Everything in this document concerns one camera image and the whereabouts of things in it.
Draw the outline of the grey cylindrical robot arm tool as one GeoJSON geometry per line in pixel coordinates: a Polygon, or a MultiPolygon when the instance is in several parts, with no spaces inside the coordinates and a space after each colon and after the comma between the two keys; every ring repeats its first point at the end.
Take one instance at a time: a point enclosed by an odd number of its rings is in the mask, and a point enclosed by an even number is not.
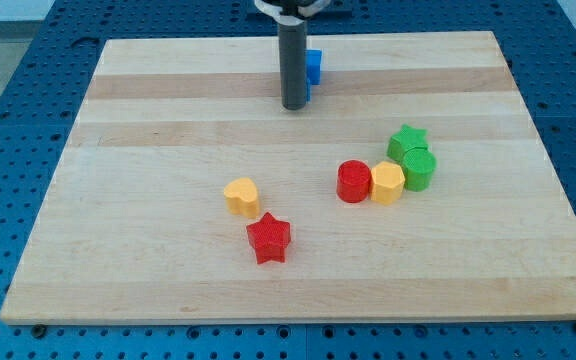
{"type": "Polygon", "coordinates": [[[305,21],[278,25],[281,96],[287,110],[300,110],[307,103],[306,39],[305,21]]]}

